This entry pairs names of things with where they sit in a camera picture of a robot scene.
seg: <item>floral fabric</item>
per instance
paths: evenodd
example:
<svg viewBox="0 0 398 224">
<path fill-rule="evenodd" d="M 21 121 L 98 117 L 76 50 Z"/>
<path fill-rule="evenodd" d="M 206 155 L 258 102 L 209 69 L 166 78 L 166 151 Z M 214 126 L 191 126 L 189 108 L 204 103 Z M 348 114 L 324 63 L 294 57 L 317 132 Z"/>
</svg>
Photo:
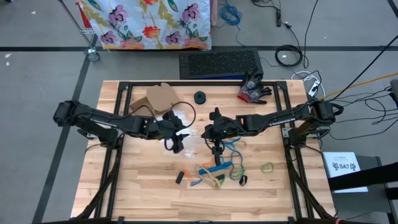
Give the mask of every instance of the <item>floral fabric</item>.
<svg viewBox="0 0 398 224">
<path fill-rule="evenodd" d="M 210 0 L 80 0 L 105 49 L 211 49 Z"/>
</svg>

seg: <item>red and black glove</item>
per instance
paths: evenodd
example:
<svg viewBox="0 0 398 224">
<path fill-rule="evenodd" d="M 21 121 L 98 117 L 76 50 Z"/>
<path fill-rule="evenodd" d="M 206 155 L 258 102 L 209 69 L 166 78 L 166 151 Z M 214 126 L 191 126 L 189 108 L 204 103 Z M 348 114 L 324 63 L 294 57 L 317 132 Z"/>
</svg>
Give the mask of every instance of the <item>red and black glove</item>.
<svg viewBox="0 0 398 224">
<path fill-rule="evenodd" d="M 266 104 L 267 102 L 260 100 L 260 97 L 271 95 L 271 89 L 261 85 L 262 75 L 256 73 L 257 69 L 254 69 L 250 75 L 248 72 L 245 73 L 237 97 L 246 103 Z"/>
<path fill-rule="evenodd" d="M 264 86 L 258 85 L 254 89 L 242 91 L 238 97 L 246 103 L 266 104 L 267 101 L 260 100 L 260 98 L 268 95 L 272 95 L 272 90 L 268 87 L 264 88 Z"/>
</svg>

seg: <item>brown cardboard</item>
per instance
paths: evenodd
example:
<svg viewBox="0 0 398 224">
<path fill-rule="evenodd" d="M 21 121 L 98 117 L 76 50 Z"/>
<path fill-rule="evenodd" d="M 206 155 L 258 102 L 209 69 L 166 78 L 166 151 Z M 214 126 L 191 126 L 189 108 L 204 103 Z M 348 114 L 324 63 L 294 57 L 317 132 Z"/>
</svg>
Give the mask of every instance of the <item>brown cardboard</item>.
<svg viewBox="0 0 398 224">
<path fill-rule="evenodd" d="M 143 97 L 130 105 L 131 111 L 136 110 L 142 105 L 148 106 L 155 114 L 163 114 L 169 110 L 173 104 L 179 102 L 177 94 L 167 83 L 161 83 L 160 86 L 151 86 L 147 89 L 147 96 Z M 150 116 L 146 108 L 139 109 L 136 115 Z"/>
</svg>

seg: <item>wooden table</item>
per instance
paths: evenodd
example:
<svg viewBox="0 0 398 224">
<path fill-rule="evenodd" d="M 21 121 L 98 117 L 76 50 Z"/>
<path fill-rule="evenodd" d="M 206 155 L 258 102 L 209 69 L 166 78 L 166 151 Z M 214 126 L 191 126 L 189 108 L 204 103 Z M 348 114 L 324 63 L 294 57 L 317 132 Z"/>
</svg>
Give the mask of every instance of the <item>wooden table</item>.
<svg viewBox="0 0 398 224">
<path fill-rule="evenodd" d="M 97 106 L 99 110 L 113 113 L 118 85 L 118 81 L 104 81 Z M 287 85 L 292 106 L 307 100 L 301 81 L 288 80 Z M 144 97 L 146 88 L 147 86 L 135 86 L 132 89 L 132 101 Z M 113 219 L 124 216 L 126 220 L 284 221 L 287 217 L 294 217 L 282 135 L 278 126 L 268 128 L 256 137 L 242 138 L 238 143 L 238 150 L 244 157 L 245 174 L 248 176 L 245 186 L 227 178 L 221 190 L 213 190 L 204 183 L 191 187 L 186 176 L 181 184 L 175 183 L 181 170 L 186 169 L 193 174 L 195 164 L 209 162 L 213 158 L 200 134 L 207 124 L 212 124 L 209 113 L 216 106 L 223 116 L 230 118 L 237 114 L 268 114 L 276 111 L 274 96 L 266 96 L 268 104 L 264 106 L 239 100 L 236 97 L 238 86 L 173 86 L 173 89 L 181 100 L 194 105 L 197 111 L 195 123 L 186 130 L 190 136 L 183 140 L 185 149 L 179 154 L 173 154 L 164 149 L 163 141 L 126 137 Z M 198 90 L 206 93 L 207 101 L 203 105 L 194 103 L 193 94 Z M 185 124 L 193 119 L 192 109 L 188 106 L 177 106 L 175 112 Z M 89 146 L 97 143 L 98 141 L 90 141 Z M 307 145 L 319 148 L 315 139 L 308 139 Z M 72 217 L 83 211 L 98 190 L 105 151 L 102 147 L 93 147 L 86 153 Z M 229 155 L 230 151 L 226 149 L 224 156 Z M 334 215 L 335 209 L 321 155 L 304 148 L 302 157 L 309 189 L 325 209 Z M 274 163 L 273 173 L 261 172 L 260 168 L 265 162 Z M 299 196 L 303 216 L 306 216 L 300 189 Z M 107 203 L 108 194 L 104 196 L 102 216 Z"/>
</svg>

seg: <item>concrete floor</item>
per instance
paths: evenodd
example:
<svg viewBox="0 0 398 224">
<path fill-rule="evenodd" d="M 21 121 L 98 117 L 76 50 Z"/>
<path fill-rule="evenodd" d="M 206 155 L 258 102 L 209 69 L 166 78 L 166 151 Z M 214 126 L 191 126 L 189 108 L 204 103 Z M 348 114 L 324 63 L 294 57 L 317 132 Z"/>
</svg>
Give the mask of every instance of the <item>concrete floor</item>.
<svg viewBox="0 0 398 224">
<path fill-rule="evenodd" d="M 283 21 L 293 26 L 303 45 L 305 28 L 315 0 L 305 3 L 282 1 Z M 72 13 L 79 15 L 74 1 L 65 0 Z M 254 7 L 248 0 L 229 0 L 243 12 L 239 41 L 253 46 L 295 44 L 289 30 L 276 28 L 272 9 Z M 398 26 L 387 1 L 335 0 L 320 1 L 308 33 L 307 45 L 321 47 L 307 52 L 308 71 L 319 70 L 327 93 L 345 87 L 378 54 L 377 51 L 349 51 L 352 46 L 377 47 L 386 45 Z M 63 12 L 57 1 L 0 1 L 0 47 L 84 47 L 85 41 Z M 213 45 L 239 46 L 235 40 L 236 27 L 212 29 Z M 343 46 L 337 51 L 322 51 L 323 46 Z M 276 65 L 274 51 L 260 55 Z M 80 101 L 95 106 L 103 80 L 170 80 L 179 79 L 178 52 L 101 52 L 99 62 L 90 63 L 81 90 Z M 30 223 L 40 198 L 61 129 L 52 121 L 58 102 L 69 100 L 75 89 L 85 56 L 82 52 L 0 52 L 0 223 Z M 398 70 L 397 51 L 388 51 L 366 72 L 359 82 Z M 264 78 L 289 79 L 292 71 L 270 67 L 262 61 Z M 294 70 L 303 70 L 302 66 Z M 347 94 L 375 92 L 389 85 L 381 80 L 347 91 Z M 391 99 L 383 99 L 389 109 Z M 339 120 L 382 115 L 357 103 Z M 389 126 L 385 122 L 334 124 L 332 133 L 347 138 L 375 133 Z M 397 126 L 384 134 L 368 138 L 336 141 L 323 139 L 323 151 L 354 151 L 364 156 L 380 156 L 385 164 L 398 161 L 395 135 Z M 87 140 L 72 128 L 47 206 L 44 221 L 69 218 L 83 162 Z M 340 210 L 347 218 L 362 212 Z M 385 214 L 371 213 L 356 221 L 386 223 Z"/>
</svg>

